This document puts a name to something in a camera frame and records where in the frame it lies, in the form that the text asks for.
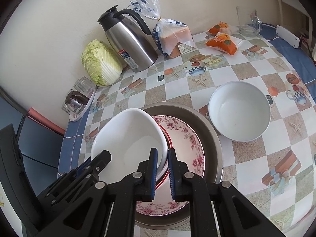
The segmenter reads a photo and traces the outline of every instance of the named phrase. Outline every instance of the glass mug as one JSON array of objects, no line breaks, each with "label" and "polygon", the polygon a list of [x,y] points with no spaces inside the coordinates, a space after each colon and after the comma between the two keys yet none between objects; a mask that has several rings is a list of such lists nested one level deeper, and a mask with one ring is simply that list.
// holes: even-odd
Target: glass mug
[{"label": "glass mug", "polygon": [[84,94],[86,97],[91,98],[95,89],[95,84],[88,78],[82,77],[76,81],[74,88]]},{"label": "glass mug", "polygon": [[239,32],[246,37],[256,37],[262,30],[262,21],[257,17],[256,9],[237,6]]}]

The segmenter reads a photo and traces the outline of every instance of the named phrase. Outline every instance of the glass cup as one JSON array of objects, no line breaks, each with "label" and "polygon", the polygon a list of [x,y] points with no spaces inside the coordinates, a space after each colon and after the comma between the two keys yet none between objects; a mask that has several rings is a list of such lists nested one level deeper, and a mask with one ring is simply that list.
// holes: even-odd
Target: glass cup
[{"label": "glass cup", "polygon": [[88,78],[82,77],[81,79],[78,79],[76,81],[76,83],[74,84],[74,88],[86,97],[91,98],[95,88],[95,84]]},{"label": "glass cup", "polygon": [[73,99],[71,95],[73,94],[74,90],[70,89],[67,94],[67,98],[62,105],[62,110],[67,112],[69,115],[76,117],[78,114],[83,111],[85,105],[83,105],[79,100]]},{"label": "glass cup", "polygon": [[237,6],[239,32],[246,37],[256,37],[262,30],[262,21],[257,17],[256,9]]}]

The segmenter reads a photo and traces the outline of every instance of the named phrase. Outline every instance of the white power strip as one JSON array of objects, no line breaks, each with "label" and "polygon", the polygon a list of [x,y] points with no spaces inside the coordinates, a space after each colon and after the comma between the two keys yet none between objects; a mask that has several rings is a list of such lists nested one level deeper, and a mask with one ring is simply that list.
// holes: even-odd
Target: white power strip
[{"label": "white power strip", "polygon": [[300,45],[300,39],[291,33],[289,30],[286,28],[277,25],[276,27],[276,32],[279,37],[287,41],[290,45],[292,45],[294,48],[298,48]]}]

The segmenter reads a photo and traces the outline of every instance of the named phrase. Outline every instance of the table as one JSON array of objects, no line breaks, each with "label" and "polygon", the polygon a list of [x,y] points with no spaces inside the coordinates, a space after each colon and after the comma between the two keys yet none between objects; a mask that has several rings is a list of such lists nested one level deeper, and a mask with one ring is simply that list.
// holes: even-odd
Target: table
[{"label": "table", "polygon": [[[195,50],[169,60],[160,56],[142,72],[125,68],[115,84],[97,90],[89,113],[69,123],[59,175],[90,157],[97,133],[121,111],[170,101],[192,107],[209,119],[207,104],[214,90],[228,81],[245,81],[272,103],[271,123],[260,138],[247,143],[219,135],[222,180],[237,187],[287,236],[302,236],[316,214],[316,70],[306,54],[276,37],[272,27],[265,25],[261,34],[266,39],[236,34],[244,42],[231,56],[207,47],[203,32],[193,36]],[[254,45],[262,48],[260,53],[252,53]],[[202,75],[192,76],[185,63],[197,54],[213,55],[215,62]],[[135,227],[134,236],[170,237],[189,230],[189,224],[158,232]]]}]

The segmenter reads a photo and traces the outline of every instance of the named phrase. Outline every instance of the white wall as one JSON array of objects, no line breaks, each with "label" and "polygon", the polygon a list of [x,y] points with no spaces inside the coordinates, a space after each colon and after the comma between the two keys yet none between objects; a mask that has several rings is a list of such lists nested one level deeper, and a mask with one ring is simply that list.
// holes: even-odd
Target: white wall
[{"label": "white wall", "polygon": [[[85,45],[105,40],[99,16],[130,0],[23,0],[0,35],[0,86],[17,102],[67,127],[61,104],[74,82],[86,75]],[[237,24],[237,5],[252,5],[262,21],[278,23],[277,0],[160,0],[162,16],[186,23],[192,34],[218,21]]]}]

